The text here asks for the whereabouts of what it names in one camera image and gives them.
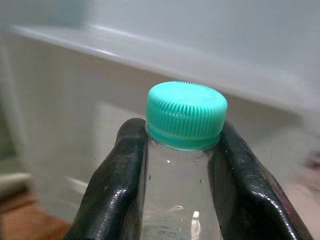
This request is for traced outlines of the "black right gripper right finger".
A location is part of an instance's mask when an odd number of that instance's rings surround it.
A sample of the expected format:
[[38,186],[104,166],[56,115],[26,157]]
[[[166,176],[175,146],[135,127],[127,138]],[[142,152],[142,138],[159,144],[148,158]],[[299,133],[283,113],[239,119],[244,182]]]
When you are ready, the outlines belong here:
[[213,148],[211,183],[223,239],[313,238],[278,181],[229,122]]

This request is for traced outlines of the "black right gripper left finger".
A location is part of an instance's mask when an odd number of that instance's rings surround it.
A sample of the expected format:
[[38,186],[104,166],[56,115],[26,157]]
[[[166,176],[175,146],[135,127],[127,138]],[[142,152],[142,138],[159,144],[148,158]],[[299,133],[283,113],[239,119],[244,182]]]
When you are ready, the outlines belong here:
[[131,118],[93,173],[71,225],[73,240],[138,240],[146,188],[145,120]]

